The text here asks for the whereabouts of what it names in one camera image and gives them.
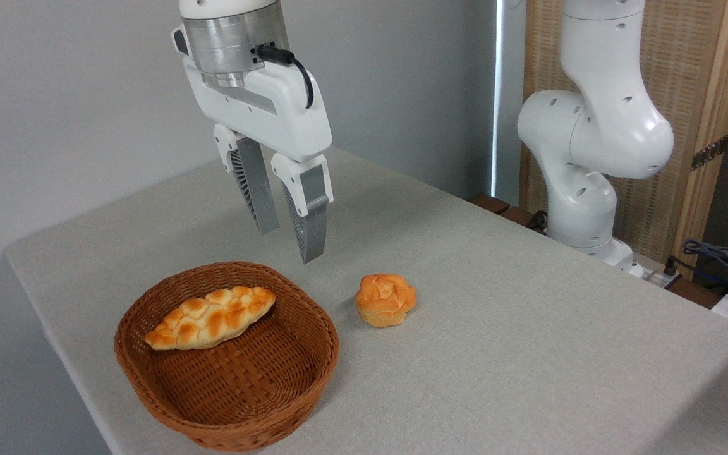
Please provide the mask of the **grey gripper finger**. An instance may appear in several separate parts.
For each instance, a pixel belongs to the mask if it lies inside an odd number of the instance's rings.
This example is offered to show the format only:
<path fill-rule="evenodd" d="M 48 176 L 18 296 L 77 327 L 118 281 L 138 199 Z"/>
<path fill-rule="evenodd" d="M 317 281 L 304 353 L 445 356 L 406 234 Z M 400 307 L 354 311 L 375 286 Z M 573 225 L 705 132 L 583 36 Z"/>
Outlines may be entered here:
<path fill-rule="evenodd" d="M 324 155 L 298 163 L 275 153 L 272 170 L 281 180 L 303 263 L 324 252 L 327 232 L 327 205 L 333 202 L 329 167 Z"/>
<path fill-rule="evenodd" d="M 226 172 L 231 173 L 261 234 L 279 228 L 274 197 L 259 142 L 222 124 L 213 132 Z"/>

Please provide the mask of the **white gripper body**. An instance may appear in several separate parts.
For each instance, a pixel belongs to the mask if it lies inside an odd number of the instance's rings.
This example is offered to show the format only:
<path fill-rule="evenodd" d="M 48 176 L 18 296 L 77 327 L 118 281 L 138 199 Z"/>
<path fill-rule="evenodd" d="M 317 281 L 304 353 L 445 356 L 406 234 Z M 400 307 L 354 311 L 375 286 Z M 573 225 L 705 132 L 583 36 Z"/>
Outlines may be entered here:
<path fill-rule="evenodd" d="M 243 75 L 245 86 L 223 87 L 217 75 L 184 57 L 197 104 L 208 118 L 297 162 L 322 153 L 332 133 L 318 83 L 300 63 L 266 61 Z"/>

